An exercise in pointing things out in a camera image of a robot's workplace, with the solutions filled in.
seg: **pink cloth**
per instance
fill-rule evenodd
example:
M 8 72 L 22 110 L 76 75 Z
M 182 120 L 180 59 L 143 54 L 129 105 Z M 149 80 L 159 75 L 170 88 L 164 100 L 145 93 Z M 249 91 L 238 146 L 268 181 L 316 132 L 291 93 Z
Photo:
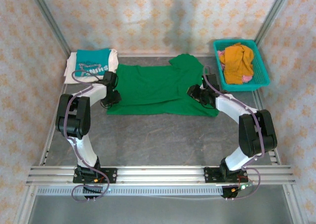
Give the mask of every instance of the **pink cloth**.
M 223 50 L 223 51 L 218 50 L 218 51 L 217 51 L 217 54 L 218 54 L 218 56 L 222 56 L 222 55 L 225 54 L 225 50 Z M 225 69 L 225 64 L 221 63 L 221 66 L 222 66 L 222 70 L 224 71 L 224 69 Z M 251 79 L 252 79 L 252 76 L 242 76 L 242 82 L 243 82 L 243 83 L 250 82 Z

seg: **gray work surface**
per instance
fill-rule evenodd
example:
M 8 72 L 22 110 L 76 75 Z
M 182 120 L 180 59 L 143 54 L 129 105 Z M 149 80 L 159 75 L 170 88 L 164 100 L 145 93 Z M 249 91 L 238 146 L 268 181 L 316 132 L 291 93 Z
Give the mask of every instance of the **gray work surface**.
M 121 57 L 126 65 L 169 65 L 170 57 Z M 203 65 L 217 75 L 215 57 L 199 57 Z M 68 85 L 66 93 L 75 93 L 83 85 Z M 233 95 L 255 107 L 251 92 Z M 140 165 L 219 165 L 238 147 L 238 125 L 226 114 L 217 117 L 159 115 L 107 115 L 100 103 L 91 107 L 89 137 L 102 166 Z M 55 131 L 46 165 L 77 164 L 70 144 Z M 266 155 L 254 164 L 268 165 Z
M 96 202 L 77 203 L 69 196 L 37 196 L 29 221 L 29 224 L 89 223 L 291 224 L 293 222 L 282 185 L 261 186 L 254 195 L 235 201 L 225 201 L 221 197 L 189 200 L 187 196 L 179 198 L 108 196 Z

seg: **green t-shirt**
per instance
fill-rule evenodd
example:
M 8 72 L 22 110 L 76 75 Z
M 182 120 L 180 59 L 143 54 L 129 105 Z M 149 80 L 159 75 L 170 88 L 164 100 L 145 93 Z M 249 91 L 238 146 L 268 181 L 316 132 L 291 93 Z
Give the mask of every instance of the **green t-shirt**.
M 118 65 L 116 90 L 122 101 L 107 113 L 217 116 L 217 109 L 203 108 L 187 95 L 190 86 L 202 84 L 203 65 L 189 54 L 181 54 L 169 63 L 154 67 Z

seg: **wall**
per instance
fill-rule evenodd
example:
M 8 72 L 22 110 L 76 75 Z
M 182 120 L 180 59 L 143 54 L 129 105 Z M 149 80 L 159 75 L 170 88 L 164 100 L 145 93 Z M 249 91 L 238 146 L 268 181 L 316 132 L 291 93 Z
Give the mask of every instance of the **wall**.
M 208 53 L 213 39 L 254 39 L 275 0 L 45 1 L 72 51 L 168 54 Z
M 0 0 L 0 223 L 12 223 L 39 161 L 66 57 L 34 0 Z
M 282 162 L 294 167 L 316 222 L 316 0 L 287 0 L 263 41 L 271 84 L 262 89 Z

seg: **plastic basket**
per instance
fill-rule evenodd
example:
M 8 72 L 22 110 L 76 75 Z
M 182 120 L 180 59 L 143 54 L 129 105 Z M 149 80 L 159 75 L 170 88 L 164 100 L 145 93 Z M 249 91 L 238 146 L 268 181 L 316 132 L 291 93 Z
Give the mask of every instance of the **plastic basket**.
M 254 75 L 251 81 L 248 83 L 243 83 L 242 85 L 227 84 L 225 82 L 224 73 L 222 71 L 221 63 L 219 61 L 219 56 L 217 51 L 223 51 L 225 48 L 232 46 L 234 44 L 241 43 L 252 49 L 254 58 L 252 60 Z M 227 91 L 254 91 L 260 87 L 265 87 L 269 85 L 270 79 L 263 64 L 262 58 L 260 56 L 259 50 L 256 43 L 253 40 L 216 40 L 214 43 L 215 56 L 217 60 L 217 66 L 219 69 L 219 75 L 222 83 L 222 88 Z

